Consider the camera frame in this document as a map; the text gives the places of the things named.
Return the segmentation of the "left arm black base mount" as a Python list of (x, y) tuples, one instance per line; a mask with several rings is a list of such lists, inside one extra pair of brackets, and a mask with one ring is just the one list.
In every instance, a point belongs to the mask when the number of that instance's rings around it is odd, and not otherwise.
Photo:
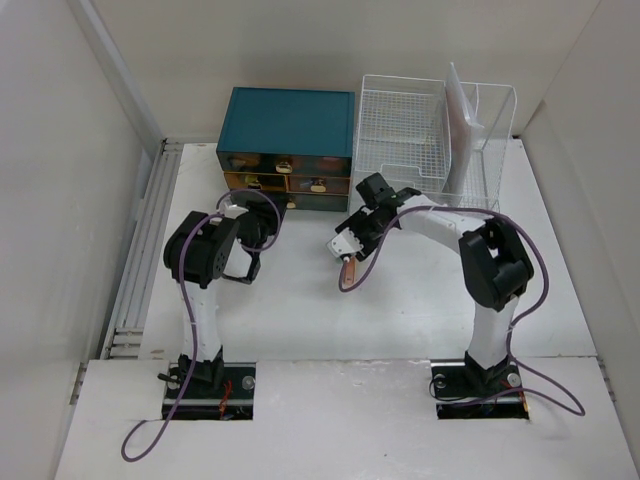
[(226, 363), (216, 384), (190, 380), (174, 420), (252, 420), (257, 368), (255, 363)]

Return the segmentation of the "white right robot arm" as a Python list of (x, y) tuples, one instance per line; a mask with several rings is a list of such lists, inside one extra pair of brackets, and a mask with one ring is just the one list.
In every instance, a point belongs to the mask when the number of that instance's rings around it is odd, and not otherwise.
[(379, 173), (362, 180), (356, 191), (364, 205), (335, 228), (329, 251), (344, 263), (377, 257), (391, 230), (398, 229), (456, 254), (474, 301), (463, 381), (470, 391), (487, 393), (507, 369), (508, 329), (534, 276), (516, 227), (496, 212), (440, 205), (413, 187), (396, 191)]

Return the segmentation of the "teal desktop drawer cabinet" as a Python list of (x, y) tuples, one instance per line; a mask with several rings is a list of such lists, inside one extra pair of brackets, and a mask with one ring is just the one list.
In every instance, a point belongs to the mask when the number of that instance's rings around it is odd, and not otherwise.
[(216, 154), (230, 190), (289, 209), (344, 212), (352, 178), (355, 93), (235, 87)]

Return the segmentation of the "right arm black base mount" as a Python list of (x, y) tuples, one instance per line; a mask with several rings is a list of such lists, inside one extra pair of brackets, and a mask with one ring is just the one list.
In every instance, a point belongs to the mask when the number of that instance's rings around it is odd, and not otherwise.
[(487, 371), (471, 359), (430, 362), (429, 393), (439, 420), (528, 420), (518, 367), (505, 359)]

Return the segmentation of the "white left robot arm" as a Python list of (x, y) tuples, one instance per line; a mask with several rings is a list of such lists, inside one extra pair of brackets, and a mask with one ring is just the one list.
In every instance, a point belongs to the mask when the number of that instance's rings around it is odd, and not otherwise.
[(260, 253), (275, 240), (286, 209), (287, 201), (275, 194), (233, 195), (220, 213), (190, 212), (165, 245), (163, 263), (184, 306), (178, 378), (201, 396), (217, 394), (224, 382), (218, 281), (249, 285), (256, 279)]

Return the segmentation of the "clear mesh zipper pouch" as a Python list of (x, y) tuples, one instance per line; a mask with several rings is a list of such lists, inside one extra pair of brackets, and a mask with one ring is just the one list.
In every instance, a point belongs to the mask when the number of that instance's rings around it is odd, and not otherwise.
[(476, 111), (464, 92), (453, 62), (449, 64), (445, 94), (451, 163), (444, 191), (450, 195), (461, 196), (474, 147), (481, 139), (484, 127), (479, 123)]

